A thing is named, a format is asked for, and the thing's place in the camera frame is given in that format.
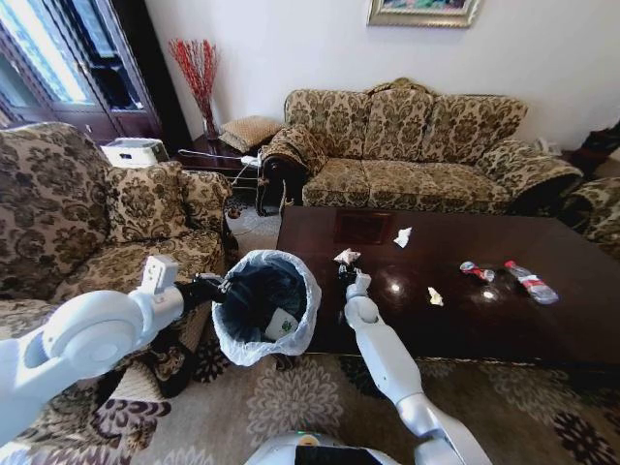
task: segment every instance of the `throw pillow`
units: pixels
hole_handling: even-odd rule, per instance
[[[179,237],[189,230],[181,204],[181,164],[108,168],[106,202],[111,242]]]
[[[253,146],[273,136],[280,129],[282,129],[282,125],[273,119],[263,116],[248,116],[223,125],[223,134],[220,136],[220,140],[236,148],[239,152],[245,153]]]

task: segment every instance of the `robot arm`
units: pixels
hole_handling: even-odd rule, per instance
[[[416,463],[490,465],[465,425],[444,414],[424,395],[418,366],[368,297],[370,281],[370,276],[356,271],[355,282],[347,287],[345,317],[356,332],[359,351],[377,388],[394,404],[407,428],[428,439],[417,447]]]
[[[224,298],[212,275],[175,286],[177,270],[165,256],[149,257],[142,282],[131,293],[79,295],[58,307],[45,325],[0,341],[0,446],[27,428],[63,389],[107,373],[184,310]]]

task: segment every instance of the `plastic bottle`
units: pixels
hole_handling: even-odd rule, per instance
[[[474,262],[463,262],[460,266],[460,270],[465,274],[478,276],[482,281],[486,281],[487,283],[491,283],[495,279],[495,272],[492,269],[479,268]]]
[[[549,304],[556,302],[560,297],[551,288],[549,288],[536,274],[518,266],[514,261],[510,260],[504,263],[512,276],[518,279],[519,283],[527,290],[528,293],[538,303]]]

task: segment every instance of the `trash can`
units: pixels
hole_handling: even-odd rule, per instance
[[[270,354],[299,356],[310,345],[321,288],[295,255],[255,250],[227,274],[224,303],[213,302],[213,324],[226,357],[249,366]]]

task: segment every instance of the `rug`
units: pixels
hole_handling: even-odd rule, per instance
[[[229,219],[239,255],[274,248],[280,219],[251,203]],[[193,381],[168,402],[111,399],[91,424],[114,447],[2,448],[0,464],[238,465],[269,437],[330,434],[413,463],[418,441],[375,388],[359,356],[304,355],[231,364],[208,323]],[[495,464],[620,463],[620,376],[497,363],[418,360],[427,396],[467,425]]]
[[[247,193],[237,193],[228,199],[226,209],[229,211],[226,221],[239,243],[238,257],[242,258],[252,250],[275,249],[282,219],[278,206],[265,205],[268,216],[259,216],[254,208],[254,198]],[[232,218],[231,210],[238,212],[238,218]]]

